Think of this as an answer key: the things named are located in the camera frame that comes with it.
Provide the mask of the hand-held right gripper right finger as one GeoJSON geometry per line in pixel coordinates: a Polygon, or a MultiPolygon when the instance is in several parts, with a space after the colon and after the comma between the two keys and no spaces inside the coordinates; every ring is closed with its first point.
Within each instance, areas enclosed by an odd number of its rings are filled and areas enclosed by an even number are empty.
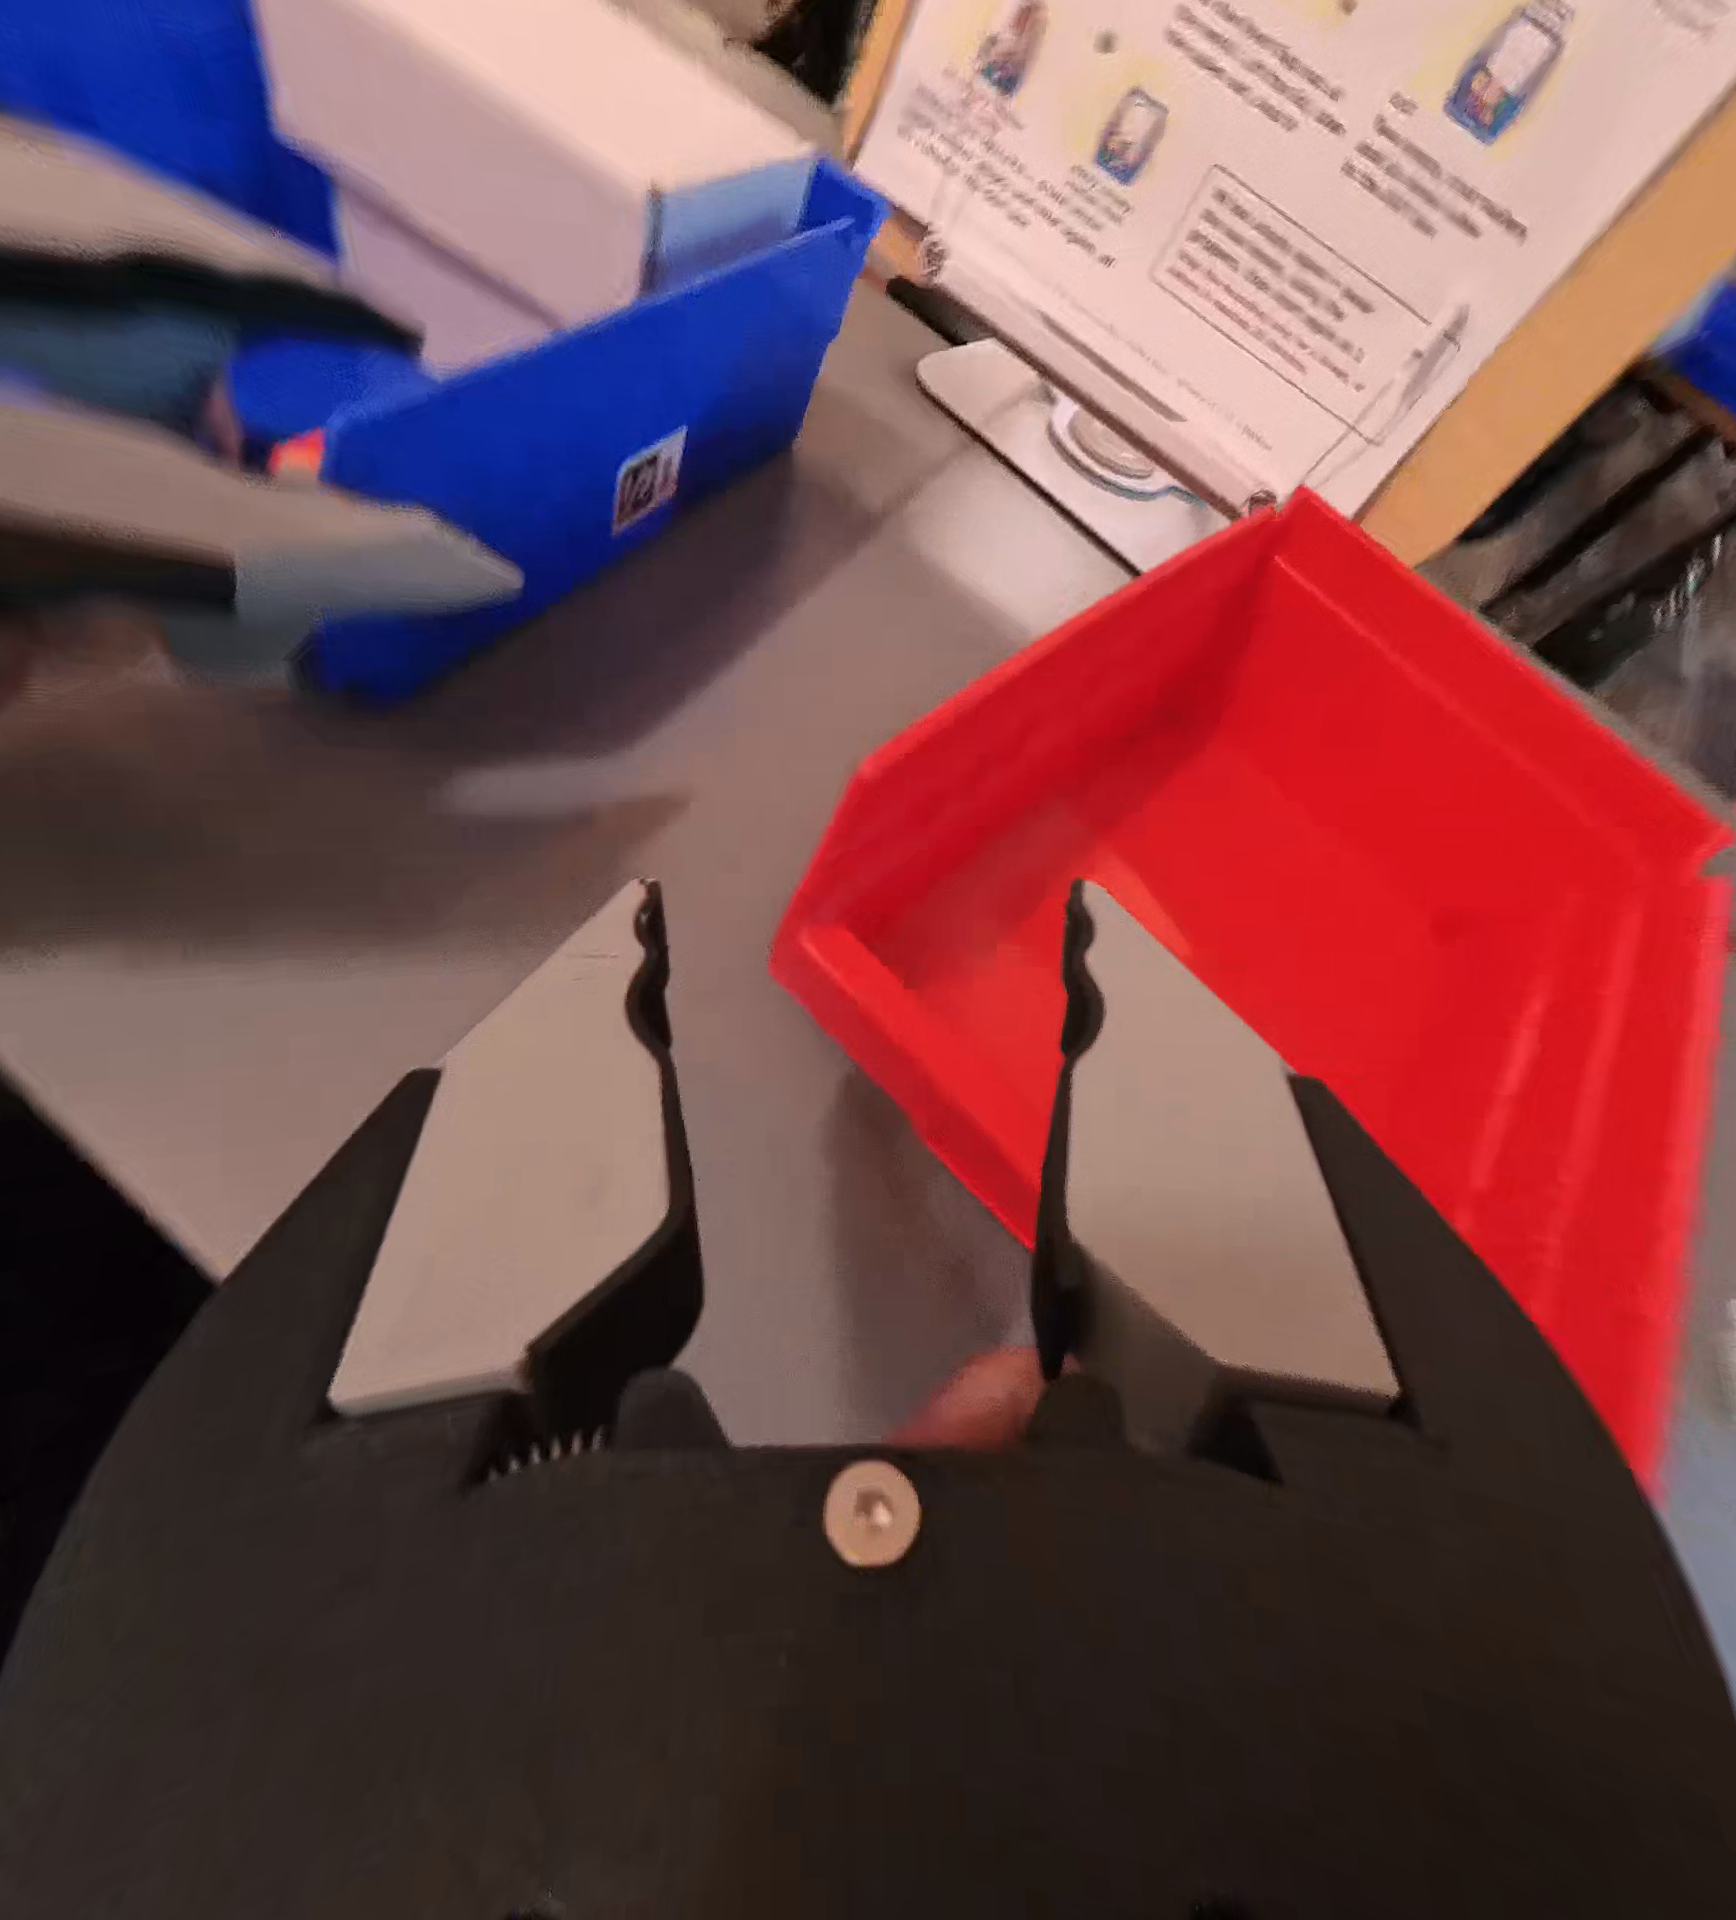
{"type": "Polygon", "coordinates": [[[1064,907],[1027,1303],[1124,1411],[1390,1411],[1401,1382],[1275,1048],[1111,891],[1064,907]]]}

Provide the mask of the blue plastic bin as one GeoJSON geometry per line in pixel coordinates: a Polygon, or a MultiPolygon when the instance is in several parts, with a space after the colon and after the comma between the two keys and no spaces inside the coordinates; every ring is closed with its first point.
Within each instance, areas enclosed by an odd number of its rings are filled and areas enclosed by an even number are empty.
{"type": "MultiPolygon", "coordinates": [[[[0,3],[0,111],[277,230],[349,287],[329,180],[275,130],[251,7],[0,3]]],[[[449,374],[422,347],[0,303],[0,404],[132,420],[256,477],[419,507],[514,564],[499,604],[312,626],[294,677],[397,706],[793,443],[883,217],[826,151],[783,242],[449,374]]]]}

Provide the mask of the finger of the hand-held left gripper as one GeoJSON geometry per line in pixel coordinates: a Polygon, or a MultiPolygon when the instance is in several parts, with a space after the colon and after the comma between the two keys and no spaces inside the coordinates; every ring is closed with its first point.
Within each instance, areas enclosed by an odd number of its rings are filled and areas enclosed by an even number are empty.
{"type": "Polygon", "coordinates": [[[157,427],[0,401],[0,520],[228,560],[253,612],[314,623],[514,599],[515,564],[418,506],[258,477],[157,427]]]}
{"type": "Polygon", "coordinates": [[[0,305],[144,311],[404,351],[423,341],[279,230],[1,109],[0,305]]]}

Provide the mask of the red plastic bin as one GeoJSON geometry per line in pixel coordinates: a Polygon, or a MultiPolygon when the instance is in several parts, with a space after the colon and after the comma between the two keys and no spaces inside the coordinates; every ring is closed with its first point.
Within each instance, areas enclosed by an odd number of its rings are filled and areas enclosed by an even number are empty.
{"type": "Polygon", "coordinates": [[[1064,906],[1099,884],[1329,1086],[1659,1486],[1729,828],[1311,491],[870,753],[771,978],[1020,1242],[1064,906]]]}

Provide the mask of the instruction sheet on wooden stand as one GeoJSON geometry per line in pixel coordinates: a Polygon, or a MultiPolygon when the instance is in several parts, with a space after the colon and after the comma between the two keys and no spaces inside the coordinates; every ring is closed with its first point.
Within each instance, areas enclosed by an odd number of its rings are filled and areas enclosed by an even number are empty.
{"type": "MultiPolygon", "coordinates": [[[[873,5],[837,99],[842,150],[858,177],[855,148],[901,37],[908,5],[873,5]]],[[[995,331],[984,303],[957,299],[931,264],[924,226],[895,206],[892,209],[908,233],[890,244],[894,274],[938,287],[1048,380],[1118,422],[1167,465],[1188,472],[1147,439],[1133,417],[1096,405],[1108,395],[1106,376],[1061,380],[1029,341],[995,331]]],[[[1363,509],[1348,515],[1359,517],[1396,558],[1407,564],[1427,558],[1734,260],[1736,92],[1474,372],[1363,509]]]]}

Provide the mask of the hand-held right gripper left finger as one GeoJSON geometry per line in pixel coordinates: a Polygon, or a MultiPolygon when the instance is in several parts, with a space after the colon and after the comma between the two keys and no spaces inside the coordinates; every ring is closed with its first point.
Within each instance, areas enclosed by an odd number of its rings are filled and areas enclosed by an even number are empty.
{"type": "Polygon", "coordinates": [[[665,1007],[663,891],[631,878],[451,1043],[329,1380],[373,1417],[514,1394],[610,1423],[706,1303],[665,1007]]]}

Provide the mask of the white cardboard mailer box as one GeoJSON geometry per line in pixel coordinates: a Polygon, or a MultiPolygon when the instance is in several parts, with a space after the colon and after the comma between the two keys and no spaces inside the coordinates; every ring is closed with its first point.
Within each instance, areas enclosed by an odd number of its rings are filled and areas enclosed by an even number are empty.
{"type": "Polygon", "coordinates": [[[761,3],[258,1],[352,291],[462,372],[795,233],[829,119],[761,3]]]}

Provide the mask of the printed instruction poster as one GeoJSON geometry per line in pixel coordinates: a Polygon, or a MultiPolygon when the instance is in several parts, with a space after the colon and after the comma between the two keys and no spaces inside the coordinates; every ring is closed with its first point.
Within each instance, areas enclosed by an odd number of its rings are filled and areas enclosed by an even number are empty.
{"type": "Polygon", "coordinates": [[[1224,498],[1358,515],[1736,92],[1736,3],[910,3],[854,164],[1224,498]]]}

